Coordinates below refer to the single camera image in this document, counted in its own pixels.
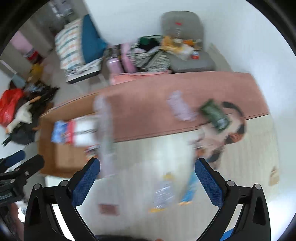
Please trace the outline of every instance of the striped fabric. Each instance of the striped fabric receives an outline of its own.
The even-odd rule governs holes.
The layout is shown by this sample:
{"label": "striped fabric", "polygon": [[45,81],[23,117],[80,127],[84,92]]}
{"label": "striped fabric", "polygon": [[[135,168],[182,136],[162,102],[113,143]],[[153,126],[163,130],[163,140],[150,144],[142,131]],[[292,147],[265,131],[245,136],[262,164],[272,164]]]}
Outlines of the striped fabric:
{"label": "striped fabric", "polygon": [[81,49],[82,23],[82,19],[77,19],[67,24],[55,37],[61,69],[73,70],[85,64]]}

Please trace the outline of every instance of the blue gripper pad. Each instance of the blue gripper pad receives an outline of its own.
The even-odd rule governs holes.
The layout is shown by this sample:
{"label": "blue gripper pad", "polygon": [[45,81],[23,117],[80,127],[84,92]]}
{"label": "blue gripper pad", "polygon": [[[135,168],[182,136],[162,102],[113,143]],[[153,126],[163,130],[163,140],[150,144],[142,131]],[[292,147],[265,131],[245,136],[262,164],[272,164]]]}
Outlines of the blue gripper pad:
{"label": "blue gripper pad", "polygon": [[5,159],[4,165],[6,167],[12,167],[13,165],[15,165],[16,163],[20,162],[21,160],[25,159],[26,154],[23,150],[20,150],[14,154],[12,154],[11,156],[8,156]]}
{"label": "blue gripper pad", "polygon": [[100,162],[97,158],[90,165],[83,177],[72,191],[72,205],[74,207],[83,204],[91,186],[100,172]]}
{"label": "blue gripper pad", "polygon": [[211,174],[201,163],[200,160],[195,162],[195,173],[200,180],[203,188],[205,189],[207,195],[209,196],[212,204],[221,208],[223,206],[223,192],[222,189],[215,182]]}

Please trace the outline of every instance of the brown desk mat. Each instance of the brown desk mat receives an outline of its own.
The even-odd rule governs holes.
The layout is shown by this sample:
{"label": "brown desk mat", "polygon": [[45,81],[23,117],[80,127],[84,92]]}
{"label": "brown desk mat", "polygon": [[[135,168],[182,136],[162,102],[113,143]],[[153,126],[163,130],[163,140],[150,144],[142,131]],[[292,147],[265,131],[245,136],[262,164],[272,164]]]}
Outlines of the brown desk mat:
{"label": "brown desk mat", "polygon": [[236,72],[156,75],[109,86],[52,111],[57,111],[55,116],[59,116],[60,112],[63,120],[90,114],[95,96],[103,94],[112,106],[116,142],[191,131],[206,123],[201,114],[192,122],[179,121],[174,117],[166,100],[176,90],[182,92],[183,99],[193,110],[209,98],[214,98],[239,106],[246,120],[268,114],[268,107],[253,77]]}

